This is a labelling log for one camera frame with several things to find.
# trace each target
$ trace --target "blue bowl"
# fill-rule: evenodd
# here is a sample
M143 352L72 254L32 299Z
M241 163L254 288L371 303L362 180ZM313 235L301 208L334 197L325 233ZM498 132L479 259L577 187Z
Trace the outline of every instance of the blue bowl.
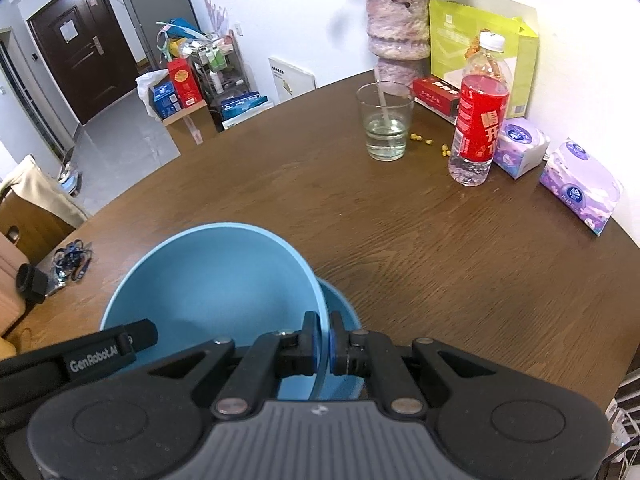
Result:
M300 254L259 227L208 224L169 238L124 277L100 329L149 318L158 344L137 367L217 336L251 345L265 333L299 330L305 312L320 318L318 374L282 381L279 399L316 399L328 361L329 317L318 280Z
M324 301L329 312L337 310L342 314L345 330L362 328L358 316L349 301L330 283L318 278ZM327 370L319 400L348 400L360 397L364 380L354 376L335 376Z

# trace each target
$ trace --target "plastic water bottle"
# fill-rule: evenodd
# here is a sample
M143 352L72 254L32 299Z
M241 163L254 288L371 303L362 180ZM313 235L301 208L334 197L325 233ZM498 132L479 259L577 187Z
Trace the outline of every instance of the plastic water bottle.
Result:
M481 32L480 51L469 58L462 75L449 174L464 186L482 184L494 158L511 85L503 51L502 36Z

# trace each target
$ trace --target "white tissue package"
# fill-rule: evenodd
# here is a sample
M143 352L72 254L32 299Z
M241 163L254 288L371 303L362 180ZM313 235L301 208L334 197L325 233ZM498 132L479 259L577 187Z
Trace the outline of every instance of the white tissue package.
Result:
M524 118L505 119L494 152L494 162L513 178L542 162L549 138Z

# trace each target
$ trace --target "plastic bag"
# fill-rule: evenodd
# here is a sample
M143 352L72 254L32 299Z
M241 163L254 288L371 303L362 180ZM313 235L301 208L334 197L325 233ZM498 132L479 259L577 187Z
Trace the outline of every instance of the plastic bag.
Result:
M140 100L145 104L146 113L149 114L149 117L153 117L157 121L160 121L161 119L158 117L158 114L156 114L156 111L149 102L149 90L168 75L169 71L163 68L162 70L156 70L155 72L147 72L146 74L136 78L136 83L138 83L138 97L140 97Z
M197 27L194 27L182 18L172 18L169 20L169 23L173 25L173 27L167 31L170 38L189 38L190 40L195 40L197 36L194 36L194 33L202 35L202 32L198 30Z

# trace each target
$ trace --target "red gift box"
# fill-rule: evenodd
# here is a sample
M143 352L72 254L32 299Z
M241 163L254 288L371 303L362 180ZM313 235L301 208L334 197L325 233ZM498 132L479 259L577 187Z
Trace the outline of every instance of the red gift box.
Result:
M418 102L427 108L437 110L446 119L454 119L458 114L460 90L434 75L414 81L414 93Z
M174 59L167 63L166 67L182 106L186 108L202 101L198 82L186 59Z

